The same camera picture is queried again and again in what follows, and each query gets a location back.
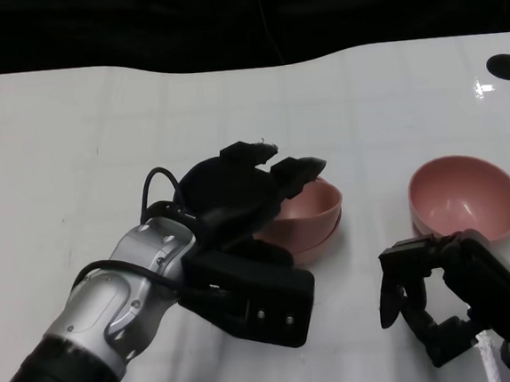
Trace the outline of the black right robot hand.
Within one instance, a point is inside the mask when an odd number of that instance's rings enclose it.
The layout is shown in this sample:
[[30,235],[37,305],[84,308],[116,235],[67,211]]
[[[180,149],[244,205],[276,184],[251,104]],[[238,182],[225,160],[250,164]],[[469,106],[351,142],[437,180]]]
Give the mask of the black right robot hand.
[[[473,347],[486,329],[510,342],[510,265],[479,232],[400,240],[379,260],[381,326],[388,329],[403,317],[435,367]],[[425,279],[434,269],[442,270],[445,285],[468,305],[464,321],[454,316],[438,323],[426,311]]]

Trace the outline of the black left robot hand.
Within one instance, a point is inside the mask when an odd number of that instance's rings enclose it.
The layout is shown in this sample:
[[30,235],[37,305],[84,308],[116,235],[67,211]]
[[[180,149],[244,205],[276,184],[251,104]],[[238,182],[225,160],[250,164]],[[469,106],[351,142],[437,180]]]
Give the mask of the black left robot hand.
[[235,142],[194,166],[179,182],[175,201],[210,229],[211,244],[223,253],[285,267],[292,254],[255,240],[258,233],[326,166],[321,158],[284,158],[269,171],[258,167],[279,149],[266,142]]

